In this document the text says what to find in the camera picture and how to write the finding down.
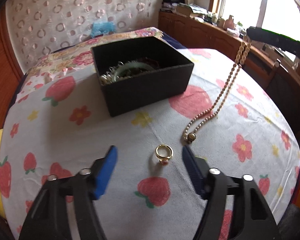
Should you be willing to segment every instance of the necklace pendant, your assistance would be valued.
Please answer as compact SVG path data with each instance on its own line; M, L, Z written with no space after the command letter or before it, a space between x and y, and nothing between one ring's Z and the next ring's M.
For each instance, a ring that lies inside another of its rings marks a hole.
M195 139L196 139L196 135L194 132L191 132L188 134L187 139L188 139L188 144L191 144Z

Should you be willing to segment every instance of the patterned curtain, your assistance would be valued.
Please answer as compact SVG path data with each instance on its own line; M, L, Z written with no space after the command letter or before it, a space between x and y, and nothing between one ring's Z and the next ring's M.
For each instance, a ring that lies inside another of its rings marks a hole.
M152 25L154 0L8 0L7 25L23 71L55 50L85 41L93 23L126 32Z

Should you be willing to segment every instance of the wooden headboard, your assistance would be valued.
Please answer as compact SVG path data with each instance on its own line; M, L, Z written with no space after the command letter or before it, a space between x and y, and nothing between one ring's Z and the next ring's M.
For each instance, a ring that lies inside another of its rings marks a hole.
M10 43L4 5L0 10L0 129L22 77L23 73Z

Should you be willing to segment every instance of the bed sheet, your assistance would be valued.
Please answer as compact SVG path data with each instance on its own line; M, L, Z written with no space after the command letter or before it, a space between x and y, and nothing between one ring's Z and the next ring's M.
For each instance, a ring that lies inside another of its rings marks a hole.
M106 194L94 203L107 239L194 237L206 202L189 180L180 139L189 120L211 106L234 62L211 49L179 51L194 62L186 91L120 116L109 116L93 66L52 81L11 107L0 150L0 189L15 238L47 175L72 176L103 157L110 145L119 149L118 163ZM159 144L174 150L168 166L155 157ZM251 174L280 221L298 177L300 150L279 109L243 70L218 116L190 147L226 175ZM227 200L222 240L232 201Z
M31 92L43 87L53 80L69 75L75 71L93 66L91 47L114 41L134 39L139 37L154 36L164 41L163 33L155 27L140 29L127 33L115 33L100 36L68 49L46 55L39 59L38 63L27 72L27 78L23 83L16 102L25 98Z

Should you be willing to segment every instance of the jewelry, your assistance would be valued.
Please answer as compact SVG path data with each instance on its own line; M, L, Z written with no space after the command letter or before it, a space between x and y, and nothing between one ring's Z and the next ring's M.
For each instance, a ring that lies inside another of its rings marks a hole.
M229 73L229 76L226 80L226 83L224 85L224 87L222 88L219 96L217 97L216 101L213 103L213 105L199 113L198 115L196 115L190 122L189 124L187 125L187 127L185 128L184 132L183 132L183 138L186 142L188 142L189 144L192 143L197 135L196 135L196 132L202 127L202 125L204 125L207 121L211 120L212 118L214 118L220 111L220 109L222 108L222 106L224 105L225 101L226 101L226 98L228 97L229 95L229 92L230 92L230 89L235 81L235 79L237 78L237 75L238 75L238 72L240 71L240 69L242 68L242 65L244 64L247 56L248 56L248 53L250 52L250 48L251 48L251 43L250 43L250 40L249 40L249 37L247 35L245 35L243 37L243 41L241 42L241 45L239 47L239 50L238 50L238 53L237 53L237 56L234 60L234 64L233 64L233 67ZM236 68L236 66L238 65L238 68L233 76L233 72ZM206 117L202 122L199 123L199 125L191 132L188 134L188 131L190 129L190 127L193 125L193 123L197 120L199 120L200 118L202 118L204 115L208 114L208 113L211 113L211 111L216 107L217 103L219 102L219 100L221 99L223 93L226 91L225 95L224 95L224 98L222 99L219 107L217 108L217 110L209 115L208 117Z
M110 67L105 74L100 76L99 80L101 85L104 86L151 70L154 70L154 68L143 62L128 61L123 64L119 61L117 66Z
M123 75L124 77L135 76L140 73L143 73L144 70L147 72L147 71L154 70L154 68L142 62L136 62L136 61L127 62L126 64L120 66L115 70L114 75L112 76L112 82L116 82L117 80L120 80L120 77L122 77Z
M159 148L165 148L167 150L168 156L161 156L158 152ZM155 156L159 159L159 162L163 165L166 166L169 164L169 160L172 159L173 157L173 150L172 148L167 145L167 144L160 144L156 149L155 149Z

